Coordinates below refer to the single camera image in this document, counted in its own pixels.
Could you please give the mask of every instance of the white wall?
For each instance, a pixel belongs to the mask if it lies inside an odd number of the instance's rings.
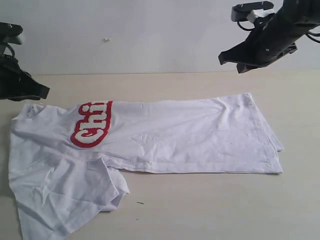
[[[220,66],[218,55],[248,34],[230,19],[231,7],[240,3],[4,0],[0,22],[24,28],[26,43],[14,47],[21,67],[33,74],[230,71],[236,66]],[[282,0],[274,3],[278,10]],[[295,54],[270,69],[320,67],[320,45],[306,37],[297,45]]]

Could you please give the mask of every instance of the cable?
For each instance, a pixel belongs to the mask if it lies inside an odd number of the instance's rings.
[[[16,53],[15,53],[15,50],[12,48],[12,46],[10,46],[10,45],[9,45],[8,43],[6,43],[6,42],[0,42],[0,45],[3,45],[3,46],[5,46],[5,47],[7,47],[7,48],[10,50],[10,52],[11,52],[12,58],[15,58]]]
[[[313,38],[313,37],[312,37],[312,36],[310,36],[309,34],[306,34],[306,36],[307,36],[309,39],[311,39],[312,41],[314,41],[314,42],[316,42],[316,43],[320,44],[320,40],[317,40],[317,39]]]
[[[320,32],[319,32],[319,33],[315,33],[315,32],[309,31],[308,34],[309,34],[309,35],[312,35],[312,36],[314,36],[314,37],[320,37]]]
[[[239,21],[237,21],[236,23],[238,24],[239,28],[241,28],[242,30],[245,30],[245,31],[247,31],[247,32],[250,32],[250,31],[252,31],[252,30],[255,29],[255,28],[245,28],[245,27],[243,27],[243,26],[240,24]]]

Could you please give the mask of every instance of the beige table surface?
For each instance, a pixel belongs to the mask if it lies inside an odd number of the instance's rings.
[[[320,239],[320,71],[37,76],[44,104],[252,95],[283,143],[281,175],[124,172],[131,194],[70,240]],[[0,239],[20,240],[8,186],[10,120],[24,102],[0,101]]]

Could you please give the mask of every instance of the white t-shirt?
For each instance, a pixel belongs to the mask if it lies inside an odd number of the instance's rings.
[[[250,93],[187,101],[26,104],[9,182],[25,240],[65,239],[129,192],[118,169],[282,173],[283,146]]]

